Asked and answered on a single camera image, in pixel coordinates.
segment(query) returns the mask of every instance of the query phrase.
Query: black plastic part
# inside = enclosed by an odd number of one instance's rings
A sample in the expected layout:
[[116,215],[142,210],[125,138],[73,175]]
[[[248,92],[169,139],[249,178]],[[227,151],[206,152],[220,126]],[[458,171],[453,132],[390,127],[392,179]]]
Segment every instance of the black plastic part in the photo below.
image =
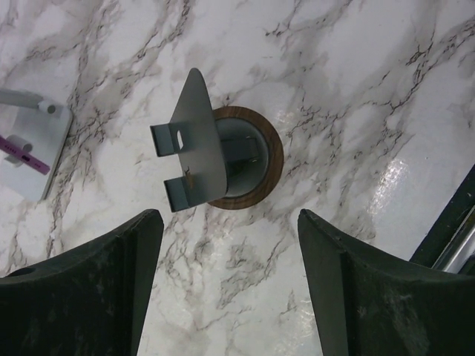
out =
[[468,172],[410,261],[418,265],[432,267],[474,205],[475,166]]
[[0,279],[0,355],[135,356],[163,234],[158,211]]
[[311,211],[298,236],[324,356],[474,354],[475,277],[400,260]]

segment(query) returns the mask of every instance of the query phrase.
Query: white marble surface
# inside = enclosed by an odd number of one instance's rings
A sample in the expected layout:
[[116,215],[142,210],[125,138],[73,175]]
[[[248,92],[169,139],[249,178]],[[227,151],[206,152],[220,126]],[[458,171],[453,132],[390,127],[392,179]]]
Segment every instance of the white marble surface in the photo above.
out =
[[[0,275],[146,208],[166,223],[140,355],[319,355],[296,235],[310,208],[408,259],[475,163],[471,0],[4,0],[0,85],[75,114],[50,196],[0,185]],[[171,214],[149,125],[191,67],[277,128],[282,179],[245,211]],[[6,135],[14,111],[0,108]]]

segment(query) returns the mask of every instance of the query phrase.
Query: white cylinder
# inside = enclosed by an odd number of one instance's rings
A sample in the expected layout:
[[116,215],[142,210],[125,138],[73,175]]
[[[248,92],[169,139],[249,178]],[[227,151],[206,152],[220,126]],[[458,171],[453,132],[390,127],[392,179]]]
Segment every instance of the white cylinder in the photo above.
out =
[[[30,153],[33,150],[33,146],[26,139],[22,139],[20,136],[9,135],[7,141],[12,142],[15,146],[20,147],[25,152]],[[15,167],[19,167],[23,164],[21,160],[11,155],[6,156],[5,161],[10,162]]]

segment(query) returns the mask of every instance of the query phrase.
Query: gray marble veining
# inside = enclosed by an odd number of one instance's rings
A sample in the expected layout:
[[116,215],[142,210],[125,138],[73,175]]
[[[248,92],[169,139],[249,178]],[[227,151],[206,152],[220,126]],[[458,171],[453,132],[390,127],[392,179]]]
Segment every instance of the gray marble veining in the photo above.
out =
[[[158,208],[166,232],[140,355],[318,355],[296,235],[310,208],[408,259],[474,162],[471,0],[9,0],[0,85],[67,102],[50,196],[0,185],[0,274]],[[244,211],[171,214],[149,125],[191,67],[212,104],[276,127],[278,187]],[[7,134],[14,111],[0,107]]]

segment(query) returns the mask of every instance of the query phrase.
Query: round hole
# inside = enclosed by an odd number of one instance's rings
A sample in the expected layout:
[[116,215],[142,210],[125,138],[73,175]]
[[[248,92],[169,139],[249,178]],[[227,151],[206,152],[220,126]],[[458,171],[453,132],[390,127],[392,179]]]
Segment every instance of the round hole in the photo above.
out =
[[31,150],[33,150],[33,145],[30,143],[27,143],[25,146],[23,146],[23,151],[30,153]]
[[18,277],[18,276],[23,276],[25,274],[30,274],[33,273],[36,269],[33,267],[24,267],[21,269],[17,269],[16,271],[10,273],[8,277]]
[[178,147],[180,150],[183,148],[183,139],[181,138],[181,132],[177,131],[177,140],[178,140]]

